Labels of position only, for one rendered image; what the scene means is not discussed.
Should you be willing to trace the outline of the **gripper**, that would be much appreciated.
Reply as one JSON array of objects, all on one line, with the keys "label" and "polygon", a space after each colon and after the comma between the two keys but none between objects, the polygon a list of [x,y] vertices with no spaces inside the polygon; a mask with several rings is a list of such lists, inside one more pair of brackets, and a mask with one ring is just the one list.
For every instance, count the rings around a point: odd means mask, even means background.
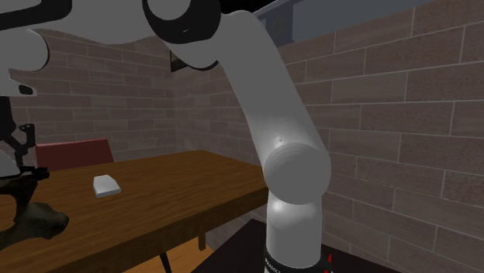
[{"label": "gripper", "polygon": [[12,133],[16,130],[16,123],[12,117],[10,99],[0,96],[0,141],[6,142],[14,151],[16,165],[19,168],[24,166],[23,157],[28,154],[28,149],[36,146],[35,126],[27,123],[19,128],[26,135],[26,142],[20,143]]}]

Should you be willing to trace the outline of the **red chair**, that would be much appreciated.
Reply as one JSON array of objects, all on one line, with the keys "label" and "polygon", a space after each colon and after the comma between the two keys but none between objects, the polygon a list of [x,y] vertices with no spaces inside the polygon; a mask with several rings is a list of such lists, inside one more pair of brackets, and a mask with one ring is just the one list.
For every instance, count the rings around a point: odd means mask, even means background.
[{"label": "red chair", "polygon": [[36,145],[37,166],[47,168],[48,171],[108,164],[113,161],[106,138]]}]

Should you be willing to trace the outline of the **dark brown figure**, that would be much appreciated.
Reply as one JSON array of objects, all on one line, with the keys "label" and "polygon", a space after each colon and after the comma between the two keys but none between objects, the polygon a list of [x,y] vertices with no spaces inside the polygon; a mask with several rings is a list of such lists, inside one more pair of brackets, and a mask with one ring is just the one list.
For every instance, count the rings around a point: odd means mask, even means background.
[{"label": "dark brown figure", "polygon": [[0,251],[31,238],[50,240],[67,227],[67,215],[46,203],[31,202],[38,181],[49,177],[47,168],[24,166],[18,175],[0,178],[0,195],[9,195],[16,201],[14,224],[0,231]]}]

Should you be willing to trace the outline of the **small white box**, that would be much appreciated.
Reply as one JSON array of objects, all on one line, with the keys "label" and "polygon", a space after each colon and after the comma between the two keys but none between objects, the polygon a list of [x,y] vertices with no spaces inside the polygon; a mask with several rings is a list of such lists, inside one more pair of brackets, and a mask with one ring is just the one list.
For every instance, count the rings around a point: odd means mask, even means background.
[{"label": "small white box", "polygon": [[109,175],[95,176],[93,178],[93,189],[96,198],[115,195],[122,191],[117,181]]}]

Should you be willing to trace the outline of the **brown wooden table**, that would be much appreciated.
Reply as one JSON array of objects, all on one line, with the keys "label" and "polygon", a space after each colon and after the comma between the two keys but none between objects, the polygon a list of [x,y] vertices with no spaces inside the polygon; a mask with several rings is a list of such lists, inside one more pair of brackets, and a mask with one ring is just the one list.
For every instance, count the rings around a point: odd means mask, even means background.
[{"label": "brown wooden table", "polygon": [[[122,191],[96,198],[99,175]],[[0,251],[0,273],[123,273],[267,199],[258,166],[204,150],[54,171],[33,200],[65,213],[67,228]]]}]

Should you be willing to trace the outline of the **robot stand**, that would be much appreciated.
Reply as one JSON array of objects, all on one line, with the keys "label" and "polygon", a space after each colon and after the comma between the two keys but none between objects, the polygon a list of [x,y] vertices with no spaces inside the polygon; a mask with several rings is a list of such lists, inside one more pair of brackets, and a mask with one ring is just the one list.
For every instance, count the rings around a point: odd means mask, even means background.
[{"label": "robot stand", "polygon": [[321,261],[307,269],[278,266],[265,258],[266,224],[252,219],[192,273],[399,273],[325,245]]}]

